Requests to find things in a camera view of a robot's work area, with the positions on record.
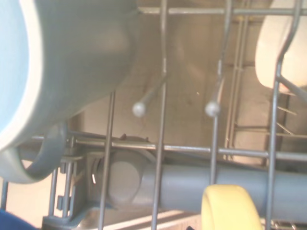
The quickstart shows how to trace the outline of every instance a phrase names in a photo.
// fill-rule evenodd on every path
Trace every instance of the light blue ceramic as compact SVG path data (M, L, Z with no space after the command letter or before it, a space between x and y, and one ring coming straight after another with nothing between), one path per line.
M34 182L57 166L42 157L64 152L66 128L54 125L118 86L137 37L135 0L0 1L0 176ZM58 145L26 171L14 147L51 127Z

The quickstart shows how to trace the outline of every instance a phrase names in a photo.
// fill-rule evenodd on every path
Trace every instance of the white bowl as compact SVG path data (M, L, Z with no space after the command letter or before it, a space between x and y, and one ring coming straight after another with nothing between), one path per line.
M274 0L271 8L293 8L294 0ZM278 55L288 36L292 16L266 16L256 49L256 74L260 83L273 88ZM284 56L282 75L293 84L307 85L307 17L301 16L295 37ZM283 85L280 92L288 92Z

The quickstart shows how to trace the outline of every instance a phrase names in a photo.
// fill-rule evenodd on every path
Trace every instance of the rack wheel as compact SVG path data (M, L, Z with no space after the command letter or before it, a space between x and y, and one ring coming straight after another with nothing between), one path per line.
M201 204L202 230L262 230L248 192L237 185L215 184L206 188Z

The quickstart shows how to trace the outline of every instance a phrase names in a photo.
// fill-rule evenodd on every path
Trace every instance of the wire rack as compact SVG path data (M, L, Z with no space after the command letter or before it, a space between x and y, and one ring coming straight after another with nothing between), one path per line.
M274 179L275 179L275 164L276 160L291 160L291 161L307 161L307 155L298 152L283 152L276 151L276 138L277 136L291 135L296 138L307 138L305 135L295 135L293 133L278 133L277 127L281 127L283 130L287 131L287 128L277 122L277 112L279 110L286 111L288 113L294 113L287 108L280 107L278 105L279 96L279 85L283 84L286 86L292 94L301 98L303 101L307 102L307 92L296 87L287 79L281 75L283 58L287 52L295 32L299 25L300 16L307 15L307 9L302 8L303 0L296 0L293 9L253 9L253 8L234 8L232 0L225 0L224 8L169 8L168 0L161 0L160 7L140 7L140 13L142 14L157 14L160 15L160 29L161 29L161 49L162 49L162 69L161 78L156 85L154 85L138 102L135 103L133 107L133 112L137 117L142 117L145 115L149 102L162 91L162 101L161 101L161 114L160 114L160 127L159 127L159 140L157 144L148 142L137 142L128 141L112 138L112 127L114 120L114 108L115 108L115 95L113 92L110 95L109 102L109 112L107 121L107 131L106 136L89 134L83 132L70 132L69 137L69 148L72 150L70 154L65 155L62 159L63 167L61 170L66 173L66 183L65 183L65 193L64 196L59 197L58 208L63 211L63 216L60 219L67 219L73 215L72 210L72 197L74 192L71 194L71 182L73 174L77 172L74 168L74 163L81 161L83 158L78 154L74 154L74 148L76 146L82 147L96 147L104 148L104 166L103 166L103 180L100 198L100 215L98 222L98 229L102 230L104 227L105 211L106 211L106 197L108 189L108 179L110 170L110 153L113 148L117 149L144 149L144 150L154 150L156 151L156 171L155 171L155 183L154 183L154 193L153 193L153 211L152 211L152 230L156 230L157 227L157 216L159 210L159 200L161 191L161 180L162 180L162 164L164 160L164 151L176 152L185 151L190 154L204 154L209 153L211 156L210 161L210 184L216 183L216 172L217 172L217 155L223 155L226 157L231 156L247 156L247 157L259 157L268 160L268 180L267 180L267 194L266 194L266 224L265 229L269 230L271 228L278 229L278 224L274 223L272 226L272 207L273 195L274 195ZM213 123L213 133L212 133L212 144L210 147L194 147L194 146L179 146L179 145L166 145L164 144L164 132L165 132L165 110L166 110L166 98L167 98L167 80L168 74L168 58L166 52L166 39L167 39L167 19L172 15L211 15L220 14L224 15L224 37L221 44L221 53L218 60L218 66L216 71L216 84L214 86L214 91L211 100L207 103L204 111L206 114L214 119ZM276 72L274 80L274 88L272 91L272 107L271 107L271 124L269 130L261 129L260 127L236 127L235 117L237 113L237 103L238 103L238 91L239 91L239 81L240 76L235 70L232 79L231 86L231 96L230 105L227 117L227 128L226 128L226 139L225 148L218 147L218 124L219 124L219 114L221 111L221 97L223 93L224 86L224 66L225 66L225 52L229 40L229 33L231 29L231 21L235 15L243 16L242 26L243 28L247 26L248 17L251 15L290 15L292 16L292 24L290 32L287 39L281 49L276 63ZM238 36L243 36L244 41L244 30L240 32ZM238 58L237 55L242 51L238 50L235 58L235 69L242 68L242 59ZM263 132L269 135L269 148L267 151L251 150L251 149L235 149L233 148L234 133L236 131L252 131L252 132ZM33 140L41 141L43 137L37 136L33 137ZM57 217L54 216L55 201L56 201L56 185L57 185L58 170L55 169L52 174L52 183L50 191L50 201L49 201L49 216L44 219L55 221ZM8 194L8 182L3 182L2 187L2 197L1 197L1 208L6 207L6 198ZM295 229L294 224L290 224L289 228Z

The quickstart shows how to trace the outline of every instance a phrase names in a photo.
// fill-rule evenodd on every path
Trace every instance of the blue cloth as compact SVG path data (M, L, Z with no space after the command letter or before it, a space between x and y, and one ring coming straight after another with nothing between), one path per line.
M4 210L0 210L0 230L37 230L32 225Z

